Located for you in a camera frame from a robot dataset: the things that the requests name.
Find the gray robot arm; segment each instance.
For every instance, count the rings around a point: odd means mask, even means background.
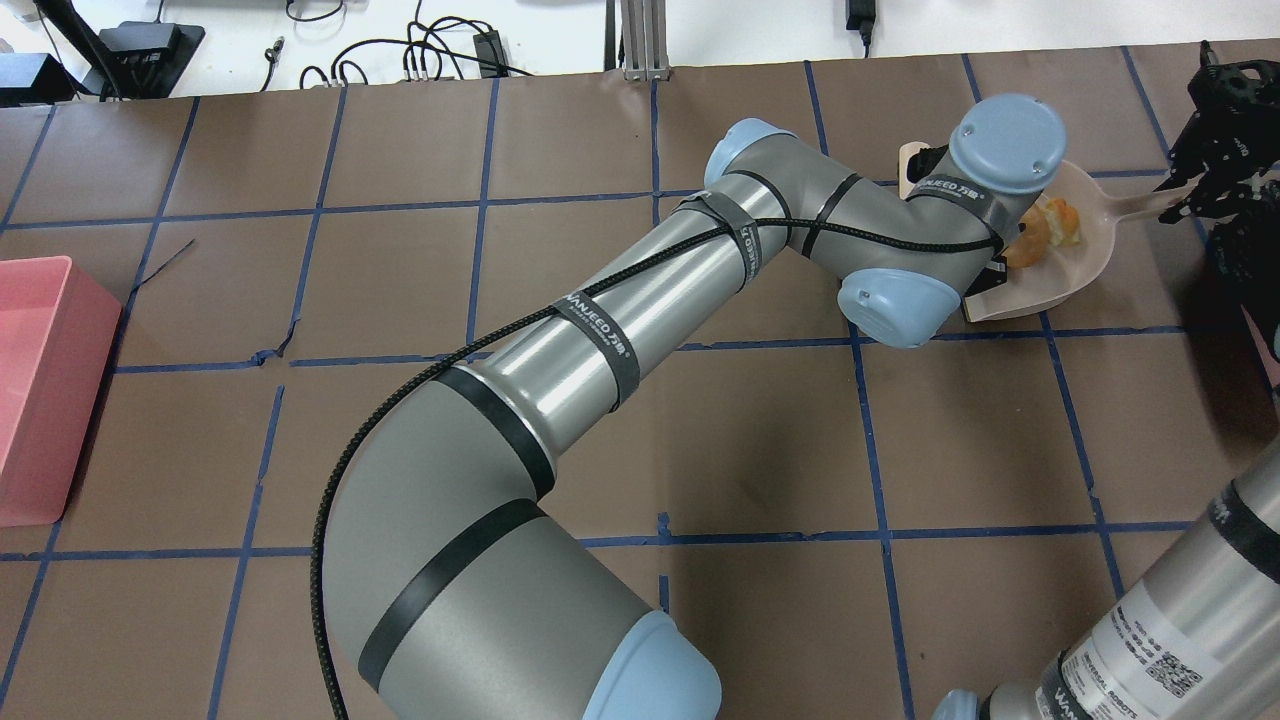
[[[401,717],[713,717],[710,664],[538,509],[557,459],[783,246],[844,278],[864,332],[925,342],[1065,140],[1034,99],[989,99],[902,201],[785,131],[735,126],[707,191],[490,359],[406,387],[361,429],[312,568],[338,644]]]

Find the qr code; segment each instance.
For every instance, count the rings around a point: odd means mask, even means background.
[[[1176,655],[1169,652],[1147,665],[1147,674],[1179,700],[1187,697],[1187,693],[1196,689],[1196,685],[1204,679],[1196,670],[1183,665]]]

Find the pink bin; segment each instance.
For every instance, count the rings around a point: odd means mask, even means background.
[[[70,258],[0,263],[0,528],[61,516],[119,318]]]

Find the blue plastic cap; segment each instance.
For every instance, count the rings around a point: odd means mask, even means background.
[[[969,691],[951,691],[933,711],[933,720],[978,720],[978,696]]]
[[[840,310],[863,332],[890,347],[919,347],[960,306],[947,283],[891,268],[850,273],[836,296]]]
[[[582,720],[714,720],[719,705],[716,669],[654,610],[613,651]]]
[[[776,128],[759,118],[745,118],[733,123],[733,127],[728,128],[724,137],[716,143],[712,156],[707,159],[707,172],[703,173],[703,187],[708,187],[718,181],[730,164],[737,159],[739,154],[746,150],[753,142],[771,135],[790,135],[795,137],[794,132]]]
[[[1053,182],[1066,154],[1066,126],[1030,95],[996,95],[974,105],[951,131],[951,160],[966,176],[1010,195]]]

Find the white floor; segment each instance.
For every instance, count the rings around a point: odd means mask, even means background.
[[[298,0],[314,15],[337,0]],[[79,0],[95,28],[152,19],[157,0]],[[166,0],[164,19],[205,27],[207,36],[175,95],[256,91],[265,77],[262,51],[285,45],[271,88],[298,86],[310,64],[328,69],[343,47],[369,37],[403,37],[412,0],[351,0],[343,14],[298,24],[284,0]],[[879,0],[873,56],[1091,47],[1239,40],[1280,36],[1277,0]],[[38,23],[22,23],[29,0],[0,0],[0,38],[18,51],[47,51]],[[673,65],[769,63],[859,58],[855,33],[844,29],[845,0],[668,0],[668,47]],[[426,0],[426,22],[461,14],[493,23],[509,61],[535,74],[593,72],[602,67],[604,3],[600,0]],[[472,53],[467,32],[451,45]],[[59,37],[73,72],[86,68]],[[399,47],[364,47],[352,59],[372,82],[402,79]],[[466,65],[476,76],[474,64]]]

